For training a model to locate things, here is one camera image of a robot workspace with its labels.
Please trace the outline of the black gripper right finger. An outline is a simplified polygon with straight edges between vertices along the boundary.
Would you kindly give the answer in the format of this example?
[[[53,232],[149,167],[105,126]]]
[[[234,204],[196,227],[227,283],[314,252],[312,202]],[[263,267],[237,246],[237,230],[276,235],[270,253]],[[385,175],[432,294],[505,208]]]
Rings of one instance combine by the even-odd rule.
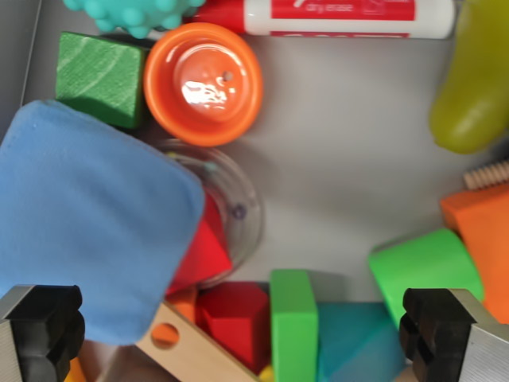
[[[399,340],[418,381],[507,381],[508,325],[465,289],[409,288]]]

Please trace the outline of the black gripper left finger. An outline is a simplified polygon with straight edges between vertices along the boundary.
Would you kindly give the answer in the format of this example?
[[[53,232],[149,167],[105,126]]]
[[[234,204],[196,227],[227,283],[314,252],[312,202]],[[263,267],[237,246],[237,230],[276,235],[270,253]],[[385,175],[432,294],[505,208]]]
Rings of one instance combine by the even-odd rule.
[[[1,380],[63,381],[84,343],[78,286],[16,285],[1,297]]]

